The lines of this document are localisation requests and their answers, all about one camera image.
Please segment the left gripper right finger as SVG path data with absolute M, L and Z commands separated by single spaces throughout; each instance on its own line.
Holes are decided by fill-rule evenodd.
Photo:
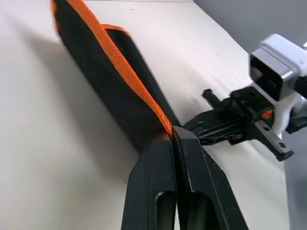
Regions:
M 177 207 L 182 230 L 248 228 L 229 181 L 198 138 L 173 127 Z

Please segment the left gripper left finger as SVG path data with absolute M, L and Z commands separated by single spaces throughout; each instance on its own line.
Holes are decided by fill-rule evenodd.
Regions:
M 176 195 L 172 143 L 156 139 L 130 172 L 121 229 L 174 229 Z

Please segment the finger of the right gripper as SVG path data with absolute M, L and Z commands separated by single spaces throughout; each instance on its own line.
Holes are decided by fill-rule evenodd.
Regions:
M 211 122 L 191 129 L 203 146 L 211 146 L 228 141 L 232 146 L 254 139 L 255 122 Z
M 184 127 L 230 127 L 240 125 L 240 116 L 232 110 L 210 110 L 193 117 Z

